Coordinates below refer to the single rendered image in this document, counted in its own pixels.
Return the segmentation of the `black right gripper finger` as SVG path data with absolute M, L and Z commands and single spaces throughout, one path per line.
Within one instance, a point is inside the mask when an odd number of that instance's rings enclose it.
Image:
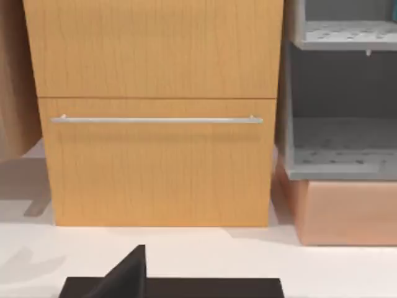
M 134 248 L 110 270 L 87 298 L 145 298 L 145 245 Z

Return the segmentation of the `flat black slab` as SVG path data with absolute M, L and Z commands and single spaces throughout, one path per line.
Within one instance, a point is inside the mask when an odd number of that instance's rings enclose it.
M 147 278 L 100 292 L 98 277 L 67 278 L 59 298 L 285 298 L 278 278 Z

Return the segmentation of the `light wooden cupboard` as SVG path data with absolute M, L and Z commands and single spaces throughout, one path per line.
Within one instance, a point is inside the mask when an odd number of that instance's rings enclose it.
M 276 101 L 275 107 L 275 125 L 274 125 L 274 146 L 277 144 L 277 140 L 282 133 L 282 123 L 280 120 L 280 94 L 279 94 L 279 87 L 280 87 L 280 75 L 283 73 L 283 43 L 282 43 L 282 34 L 281 33 L 281 41 L 280 41 L 280 60 L 279 60 L 279 77 L 278 77 L 278 84 L 277 84 L 277 94 L 274 98 L 254 98 L 254 99 L 273 99 Z M 38 106 L 39 100 L 44 98 L 88 98 L 88 99 L 243 99 L 243 98 L 136 98 L 136 97 L 41 97 L 38 95 Z

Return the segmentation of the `plain wooden drawer front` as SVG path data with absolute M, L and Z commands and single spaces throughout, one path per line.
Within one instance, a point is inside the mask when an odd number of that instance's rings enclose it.
M 23 0 L 41 97 L 274 98 L 284 0 Z

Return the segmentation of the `brown wooden panel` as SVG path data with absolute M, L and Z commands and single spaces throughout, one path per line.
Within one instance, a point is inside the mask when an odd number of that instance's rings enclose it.
M 22 0 L 0 0 L 0 162 L 42 137 Z

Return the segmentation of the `grey cabinet with pierced shelves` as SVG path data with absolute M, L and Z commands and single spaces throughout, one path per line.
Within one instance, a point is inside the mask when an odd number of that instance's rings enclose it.
M 397 0 L 285 0 L 294 180 L 397 181 Z

